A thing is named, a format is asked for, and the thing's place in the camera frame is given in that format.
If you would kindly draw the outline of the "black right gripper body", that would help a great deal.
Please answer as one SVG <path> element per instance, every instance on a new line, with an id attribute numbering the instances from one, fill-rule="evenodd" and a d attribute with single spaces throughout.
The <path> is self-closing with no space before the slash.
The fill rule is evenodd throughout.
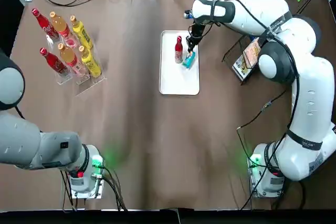
<path id="1" fill-rule="evenodd" d="M 189 27 L 189 36 L 192 39 L 202 39 L 204 37 L 203 32 L 205 30 L 205 25 L 193 22 Z"/>

